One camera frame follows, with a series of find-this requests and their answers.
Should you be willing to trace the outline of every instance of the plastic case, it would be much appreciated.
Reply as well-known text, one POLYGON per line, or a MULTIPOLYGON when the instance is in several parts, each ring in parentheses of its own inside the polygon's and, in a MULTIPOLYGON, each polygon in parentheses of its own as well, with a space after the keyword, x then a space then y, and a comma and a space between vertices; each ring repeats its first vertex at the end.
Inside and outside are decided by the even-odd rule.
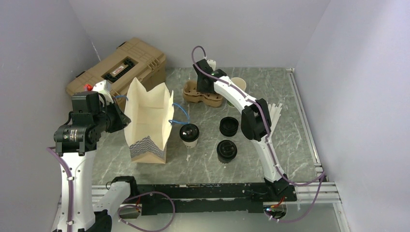
MULTIPOLYGON (((84 86, 94 86, 102 80, 111 83, 111 95, 127 95, 128 87, 134 77, 143 84, 147 91, 165 81, 166 57, 160 50, 137 38, 124 42, 116 51, 87 71, 79 74, 67 85, 66 91, 71 96, 84 91, 84 86)), ((125 98, 118 98, 122 110, 125 98)))

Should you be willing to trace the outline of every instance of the paper bag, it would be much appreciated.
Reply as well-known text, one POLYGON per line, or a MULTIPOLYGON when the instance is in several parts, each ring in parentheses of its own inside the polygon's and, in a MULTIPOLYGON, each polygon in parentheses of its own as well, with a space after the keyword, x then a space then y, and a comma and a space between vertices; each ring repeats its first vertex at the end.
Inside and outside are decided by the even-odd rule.
POLYGON ((131 123, 124 129, 125 140, 131 152, 131 161, 165 163, 166 143, 174 116, 174 92, 169 93, 165 83, 147 92, 134 78, 128 89, 125 115, 131 123))

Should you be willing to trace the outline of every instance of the black cup lid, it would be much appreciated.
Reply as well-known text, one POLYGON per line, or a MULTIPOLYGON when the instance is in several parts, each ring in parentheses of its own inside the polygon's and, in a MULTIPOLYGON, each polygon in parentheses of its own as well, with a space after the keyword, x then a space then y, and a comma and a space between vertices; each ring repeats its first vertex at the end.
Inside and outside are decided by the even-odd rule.
POLYGON ((220 132, 228 137, 234 136, 238 131, 239 122, 234 117, 224 117, 220 121, 219 130, 220 132))
POLYGON ((229 163, 236 157, 237 153, 235 143, 230 140, 222 140, 217 146, 218 159, 223 163, 229 163))
POLYGON ((199 128, 191 123, 185 124, 179 130, 179 137, 185 142, 193 142, 199 137, 199 128))

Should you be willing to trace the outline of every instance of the wall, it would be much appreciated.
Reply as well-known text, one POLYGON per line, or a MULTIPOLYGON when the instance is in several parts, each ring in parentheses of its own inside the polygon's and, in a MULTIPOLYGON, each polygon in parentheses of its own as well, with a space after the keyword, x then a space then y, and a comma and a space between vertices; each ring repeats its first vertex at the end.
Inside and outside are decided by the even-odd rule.
POLYGON ((410 3, 333 0, 296 66, 352 231, 409 230, 410 3))
POLYGON ((47 232, 61 176, 45 148, 71 109, 66 84, 98 60, 67 1, 2 1, 0 22, 0 228, 47 232))
POLYGON ((136 36, 174 67, 191 67, 199 44, 221 67, 294 67, 328 2, 70 0, 101 58, 136 36))

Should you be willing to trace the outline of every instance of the zigzag pattern on bag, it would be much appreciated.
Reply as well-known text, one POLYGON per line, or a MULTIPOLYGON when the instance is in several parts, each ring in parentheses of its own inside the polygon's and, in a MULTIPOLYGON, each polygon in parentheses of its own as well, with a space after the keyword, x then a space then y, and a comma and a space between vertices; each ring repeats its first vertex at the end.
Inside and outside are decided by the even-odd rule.
POLYGON ((145 137, 130 146, 131 158, 142 155, 146 152, 151 152, 161 159, 164 158, 164 151, 162 151, 151 138, 145 137))

